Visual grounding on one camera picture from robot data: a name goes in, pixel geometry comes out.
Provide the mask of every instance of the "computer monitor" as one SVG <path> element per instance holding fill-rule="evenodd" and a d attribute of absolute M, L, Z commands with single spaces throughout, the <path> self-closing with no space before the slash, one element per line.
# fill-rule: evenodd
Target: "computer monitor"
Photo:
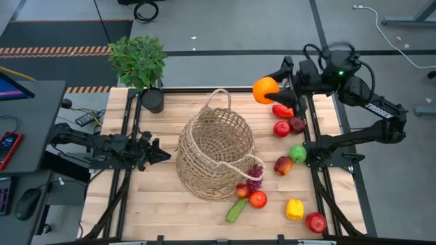
<path fill-rule="evenodd" d="M 0 101 L 34 98 L 35 95 L 0 72 Z"/>

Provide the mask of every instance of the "orange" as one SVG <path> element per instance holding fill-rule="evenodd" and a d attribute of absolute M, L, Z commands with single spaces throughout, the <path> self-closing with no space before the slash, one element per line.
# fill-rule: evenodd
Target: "orange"
<path fill-rule="evenodd" d="M 253 96 L 258 103 L 270 104 L 274 101 L 265 98 L 267 93 L 278 93 L 279 85 L 270 77 L 260 78 L 253 85 Z"/>

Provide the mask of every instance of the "green apple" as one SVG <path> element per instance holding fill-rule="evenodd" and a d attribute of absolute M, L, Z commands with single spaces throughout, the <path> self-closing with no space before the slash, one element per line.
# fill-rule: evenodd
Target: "green apple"
<path fill-rule="evenodd" d="M 307 152 L 304 146 L 294 146 L 289 150 L 289 158 L 295 163 L 304 163 Z"/>

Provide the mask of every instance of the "white cable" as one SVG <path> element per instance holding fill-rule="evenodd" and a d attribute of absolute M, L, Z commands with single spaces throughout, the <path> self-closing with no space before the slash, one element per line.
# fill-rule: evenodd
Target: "white cable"
<path fill-rule="evenodd" d="M 375 11 L 373 8 L 370 7 L 365 7 L 362 5 L 353 5 L 353 9 L 361 9 L 361 10 L 371 10 L 372 12 L 374 12 L 375 14 L 375 26 L 377 27 L 377 30 L 379 30 L 379 32 L 381 33 L 381 35 L 383 35 L 384 39 L 388 42 L 388 44 L 393 47 L 396 51 L 400 52 L 400 54 L 402 54 L 414 67 L 418 68 L 418 69 L 428 69 L 428 68 L 436 68 L 436 65 L 432 65 L 432 66 L 428 66 L 428 67 L 420 67 L 415 65 L 415 63 L 413 61 L 411 61 L 409 59 L 409 57 L 407 57 L 407 55 L 405 55 L 403 53 L 403 51 L 399 50 L 397 47 L 393 46 L 390 42 L 389 39 L 384 35 L 383 31 L 380 29 L 379 27 L 379 14 L 377 13 L 377 11 Z"/>

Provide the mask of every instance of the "keyboard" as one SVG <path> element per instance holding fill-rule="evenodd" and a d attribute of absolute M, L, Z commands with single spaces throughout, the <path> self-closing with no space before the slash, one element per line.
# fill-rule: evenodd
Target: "keyboard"
<path fill-rule="evenodd" d="M 12 185 L 14 177 L 0 178 L 0 216 L 9 214 L 9 207 L 12 199 Z"/>

